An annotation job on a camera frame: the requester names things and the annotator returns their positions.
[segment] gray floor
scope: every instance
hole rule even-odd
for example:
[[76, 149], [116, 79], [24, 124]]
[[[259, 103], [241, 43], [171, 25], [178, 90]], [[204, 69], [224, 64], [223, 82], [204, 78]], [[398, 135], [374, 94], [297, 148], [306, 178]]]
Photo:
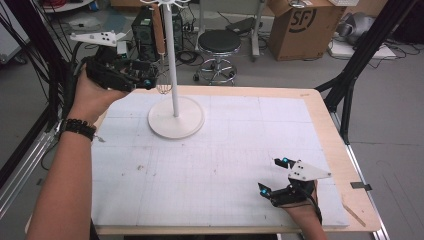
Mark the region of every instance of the gray floor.
[[[254, 63], [247, 56], [249, 42], [230, 60], [237, 65], [239, 87], [314, 88], [337, 76], [346, 61], [327, 54], [316, 61], [276, 62], [269, 50]], [[91, 52], [81, 52], [81, 56]], [[366, 67], [357, 81], [350, 125], [350, 141], [378, 211], [391, 239], [424, 238], [424, 54], [383, 61]], [[195, 67], [177, 68], [180, 85], [193, 82]], [[45, 108], [32, 67], [10, 63], [0, 70], [0, 166]], [[46, 158], [47, 165], [51, 156]], [[46, 171], [37, 167], [12, 207], [0, 221], [0, 239], [24, 238]], [[371, 239], [369, 234], [329, 234], [330, 239]], [[102, 239], [122, 239], [121, 236]], [[285, 235], [284, 239], [296, 239]]]

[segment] white coat stand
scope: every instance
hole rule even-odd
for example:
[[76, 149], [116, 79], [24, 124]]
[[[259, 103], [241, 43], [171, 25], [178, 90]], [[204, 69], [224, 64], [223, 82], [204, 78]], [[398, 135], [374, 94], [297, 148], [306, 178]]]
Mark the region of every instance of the white coat stand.
[[174, 32], [172, 26], [171, 5], [188, 2], [184, 0], [153, 0], [143, 3], [158, 3], [166, 5], [163, 8], [165, 20], [166, 46], [168, 50], [169, 77], [172, 82], [172, 98], [167, 98], [155, 104], [149, 112], [149, 124], [152, 130], [165, 138], [181, 139], [193, 135], [199, 131], [205, 122], [202, 107], [194, 100], [178, 96], [177, 72], [175, 65]]

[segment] sf logo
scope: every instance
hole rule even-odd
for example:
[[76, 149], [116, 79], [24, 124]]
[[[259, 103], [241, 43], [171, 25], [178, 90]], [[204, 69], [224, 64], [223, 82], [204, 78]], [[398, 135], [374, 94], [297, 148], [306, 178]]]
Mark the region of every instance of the sf logo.
[[308, 29], [314, 22], [316, 13], [316, 9], [294, 12], [289, 32], [299, 33]]

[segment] black stool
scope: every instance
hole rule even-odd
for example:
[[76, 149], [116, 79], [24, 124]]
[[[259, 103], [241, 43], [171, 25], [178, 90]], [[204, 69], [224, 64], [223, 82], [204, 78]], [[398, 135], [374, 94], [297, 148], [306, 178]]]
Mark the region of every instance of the black stool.
[[237, 68], [223, 57], [239, 51], [241, 46], [239, 36], [228, 30], [211, 30], [200, 35], [198, 45], [201, 52], [213, 58], [200, 65], [193, 79], [199, 81], [199, 77], [202, 77], [209, 81], [209, 85], [231, 81], [234, 86]]

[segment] round stool seat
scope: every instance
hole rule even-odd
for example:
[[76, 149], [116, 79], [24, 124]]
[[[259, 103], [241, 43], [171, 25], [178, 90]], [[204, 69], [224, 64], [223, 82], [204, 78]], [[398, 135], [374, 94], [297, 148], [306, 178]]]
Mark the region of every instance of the round stool seat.
[[241, 41], [239, 36], [228, 30], [211, 30], [204, 32], [198, 39], [199, 46], [212, 53], [229, 53], [237, 50]]

